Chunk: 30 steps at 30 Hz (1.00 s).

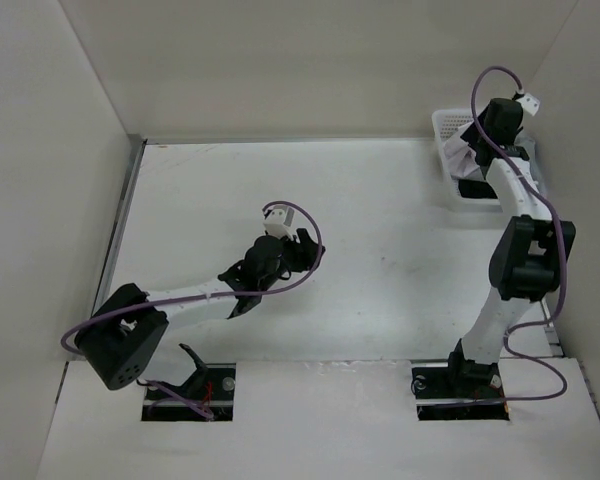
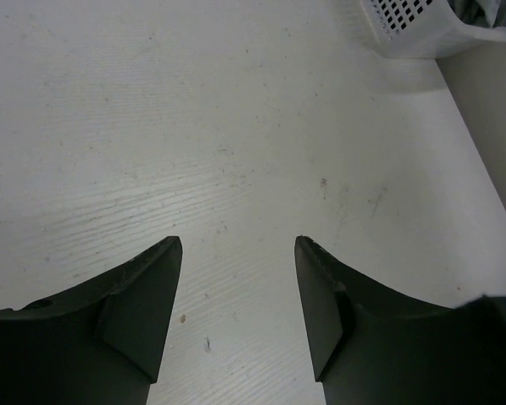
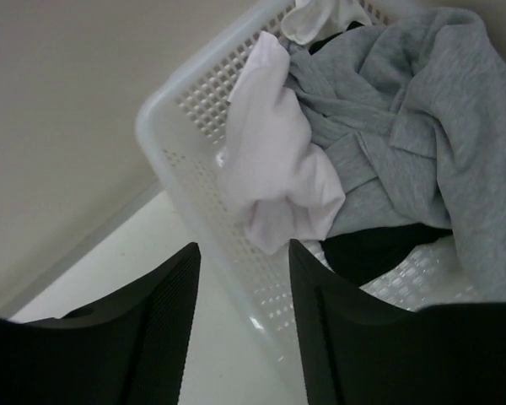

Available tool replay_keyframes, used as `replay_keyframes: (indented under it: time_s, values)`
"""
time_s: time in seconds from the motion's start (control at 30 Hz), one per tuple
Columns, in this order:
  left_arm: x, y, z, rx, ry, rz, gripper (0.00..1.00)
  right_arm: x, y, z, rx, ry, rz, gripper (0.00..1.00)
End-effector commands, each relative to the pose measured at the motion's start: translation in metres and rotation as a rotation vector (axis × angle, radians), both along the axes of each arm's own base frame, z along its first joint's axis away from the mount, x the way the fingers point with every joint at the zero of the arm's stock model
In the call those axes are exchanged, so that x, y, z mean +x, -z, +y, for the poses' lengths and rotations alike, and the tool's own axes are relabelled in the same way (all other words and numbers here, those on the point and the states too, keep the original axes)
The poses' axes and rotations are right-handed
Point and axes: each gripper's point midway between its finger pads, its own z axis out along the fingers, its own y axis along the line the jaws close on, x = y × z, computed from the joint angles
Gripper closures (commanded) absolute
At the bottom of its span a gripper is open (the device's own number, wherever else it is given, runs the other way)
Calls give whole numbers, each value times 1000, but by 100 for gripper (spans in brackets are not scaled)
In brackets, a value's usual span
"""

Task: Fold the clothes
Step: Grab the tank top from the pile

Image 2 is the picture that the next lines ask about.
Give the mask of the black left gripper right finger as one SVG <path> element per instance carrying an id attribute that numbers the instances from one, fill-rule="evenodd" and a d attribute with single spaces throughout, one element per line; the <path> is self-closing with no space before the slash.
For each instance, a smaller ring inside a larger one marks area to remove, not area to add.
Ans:
<path id="1" fill-rule="evenodd" d="M 506 404 L 506 296 L 402 294 L 307 236 L 294 247 L 314 377 L 329 404 Z"/>

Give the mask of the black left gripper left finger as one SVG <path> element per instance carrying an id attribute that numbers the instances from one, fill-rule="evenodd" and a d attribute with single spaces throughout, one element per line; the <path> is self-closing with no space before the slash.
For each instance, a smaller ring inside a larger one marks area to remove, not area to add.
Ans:
<path id="1" fill-rule="evenodd" d="M 169 236 L 22 309 L 0 310 L 0 404 L 144 404 L 182 262 Z"/>

